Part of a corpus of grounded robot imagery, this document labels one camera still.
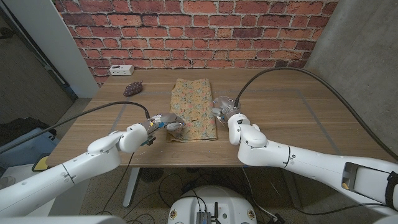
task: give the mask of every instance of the black connector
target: black connector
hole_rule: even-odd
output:
[[[285,223],[285,220],[278,213],[276,213],[275,216],[278,218],[278,220],[275,222],[274,218],[272,217],[267,224],[274,224],[274,223],[284,224]]]

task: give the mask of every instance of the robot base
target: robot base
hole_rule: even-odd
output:
[[[256,214],[251,204],[240,194],[231,189],[220,186],[202,186],[193,189],[198,197],[202,198],[207,207],[207,213],[212,216],[212,223],[215,223],[215,203],[218,203],[218,221],[221,224],[237,223],[237,224],[255,224],[257,223]],[[170,209],[168,224],[211,224],[208,221],[197,223],[197,215],[206,216],[205,205],[195,193],[189,192],[181,195],[181,198],[174,202]]]

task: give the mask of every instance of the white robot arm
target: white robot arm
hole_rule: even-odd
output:
[[[158,114],[127,131],[115,131],[91,143],[82,155],[0,190],[0,217],[25,216],[75,184],[109,172],[121,163],[119,151],[135,152],[152,144],[160,128],[181,129],[183,120],[175,114]]]
[[[249,166],[271,166],[320,181],[358,203],[385,215],[397,215],[398,164],[366,157],[335,156],[267,140],[255,124],[234,107],[234,100],[214,100],[213,114],[228,122],[229,141],[239,145],[238,158]]]

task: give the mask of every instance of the brick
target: brick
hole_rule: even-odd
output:
[[[137,37],[137,30],[135,27],[122,28],[122,34],[124,37]]]
[[[133,12],[165,12],[163,1],[131,1]]]
[[[145,58],[170,58],[169,50],[144,50]]]
[[[289,64],[289,66],[295,68],[303,68],[306,62],[306,60],[294,60]]]
[[[336,6],[337,2],[327,3],[322,9],[322,14],[332,15],[333,11],[336,9]]]
[[[194,16],[193,17],[193,25],[194,26],[208,26],[209,25],[209,17],[208,16]]]
[[[279,49],[280,40],[255,40],[253,42],[254,49]]]
[[[148,47],[146,39],[122,39],[120,40],[120,43],[122,44],[122,47]]]
[[[65,1],[63,2],[63,5],[65,6],[67,12],[81,12],[79,5],[75,2]]]
[[[245,60],[235,60],[234,68],[246,68],[246,61]]]
[[[77,33],[76,33],[76,31],[73,29],[73,27],[68,27],[68,30],[69,30],[70,34],[72,35],[72,37],[77,37]]]
[[[193,68],[204,68],[205,67],[205,61],[204,60],[193,60],[192,61],[192,67]]]
[[[269,13],[284,13],[286,5],[286,2],[274,2],[269,8]]]
[[[172,58],[184,58],[185,52],[183,50],[172,50]]]
[[[275,65],[274,60],[249,60],[248,68],[271,68]]]
[[[141,18],[137,15],[109,15],[112,25],[116,26],[140,26]]]
[[[323,29],[317,29],[313,34],[312,34],[312,39],[313,40],[318,40],[319,36],[321,36],[323,32]]]
[[[215,31],[210,28],[186,27],[185,36],[210,38],[215,36]]]
[[[297,50],[313,50],[316,42],[311,41],[298,41],[296,45]]]
[[[75,42],[78,47],[84,48],[97,48],[97,47],[104,47],[102,41],[100,39],[79,39],[75,38]]]
[[[286,67],[288,63],[289,63],[288,60],[277,60],[276,63],[275,63],[275,67],[276,68]]]
[[[235,49],[236,40],[211,40],[209,41],[209,48],[211,49]]]
[[[164,49],[164,40],[163,39],[149,39],[149,45],[152,48]]]
[[[143,16],[142,23],[144,23],[145,26],[158,26],[156,16]]]
[[[311,55],[311,52],[304,52],[303,56],[301,57],[301,59],[306,60],[306,59],[310,58],[310,55]]]
[[[192,48],[192,40],[166,40],[165,45],[171,49]]]
[[[130,12],[127,1],[113,1],[113,7],[116,12]]]
[[[181,37],[183,35],[182,28],[169,28],[169,34],[171,37]]]
[[[228,51],[226,50],[218,50],[214,53],[214,59],[227,59]]]
[[[255,50],[231,50],[229,52],[229,58],[233,59],[250,59],[256,56]]]
[[[87,66],[89,67],[107,67],[110,66],[107,59],[85,59]]]
[[[263,37],[277,37],[279,29],[265,29]]]
[[[216,6],[211,1],[184,1],[183,8],[188,13],[212,13],[216,12]]]
[[[188,50],[187,58],[212,58],[213,52],[210,50]]]
[[[83,12],[112,12],[113,5],[110,1],[79,1]]]
[[[242,19],[242,26],[255,26],[256,21],[256,16],[244,16]]]
[[[98,50],[86,50],[87,56],[89,58],[100,58],[101,54]]]
[[[257,22],[258,26],[275,26],[275,27],[287,27],[289,26],[291,16],[286,15],[266,15],[260,16]]]
[[[234,10],[233,2],[219,2],[218,3],[218,12],[219,13],[232,13]]]
[[[239,40],[238,41],[238,48],[239,49],[249,49],[249,48],[251,48],[251,41],[250,40]]]
[[[171,68],[189,68],[190,61],[186,59],[165,60],[165,66]]]
[[[208,68],[232,68],[230,60],[207,60]]]
[[[308,27],[324,28],[326,24],[328,24],[329,18],[330,17],[311,16]]]
[[[213,26],[240,26],[240,16],[210,16],[210,25]]]
[[[131,58],[143,58],[144,54],[142,53],[142,50],[130,50],[130,56]]]
[[[179,1],[166,1],[166,12],[181,12]]]
[[[120,29],[117,27],[92,27],[91,31],[95,37],[120,37]]]
[[[272,58],[277,59],[300,59],[302,56],[301,52],[293,52],[287,50],[278,50],[272,53]]]
[[[164,60],[152,60],[152,66],[154,68],[164,68]]]
[[[109,75],[108,71],[109,70],[107,68],[94,68],[94,72],[97,75]]]
[[[87,57],[87,54],[86,54],[86,52],[83,49],[79,49],[79,51],[81,53],[81,56]]]
[[[126,65],[132,65],[136,68],[150,68],[149,59],[124,59]]]
[[[311,36],[311,29],[282,29],[279,37],[288,37],[293,39],[307,39]]]
[[[269,58],[271,56],[271,52],[269,50],[262,50],[257,53],[257,58]]]
[[[207,40],[199,40],[199,39],[195,40],[195,48],[206,49],[207,46],[208,46],[208,41]]]
[[[322,6],[323,2],[290,2],[286,12],[297,15],[319,14]]]
[[[109,25],[108,18],[105,15],[91,15],[96,26]]]
[[[89,14],[63,14],[63,20],[66,24],[93,26],[94,20]]]
[[[129,52],[127,50],[101,50],[102,57],[117,57],[117,58],[128,58]]]
[[[235,12],[238,13],[267,13],[269,5],[267,2],[237,1]]]
[[[191,25],[191,16],[159,16],[159,24],[164,26]]]
[[[217,29],[217,37],[219,38],[231,38],[232,36],[232,29],[224,29],[218,28]]]
[[[137,33],[141,37],[167,37],[167,29],[164,27],[139,27]]]
[[[307,16],[295,16],[293,18],[292,27],[306,27],[308,23]]]
[[[282,48],[286,49],[294,49],[295,46],[296,46],[296,41],[294,40],[284,40],[284,42],[282,43]]]
[[[261,37],[261,28],[235,28],[233,37],[250,38]]]

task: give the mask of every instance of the small white box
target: small white box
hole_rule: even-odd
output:
[[[132,65],[112,65],[109,71],[112,75],[132,75],[134,67]]]

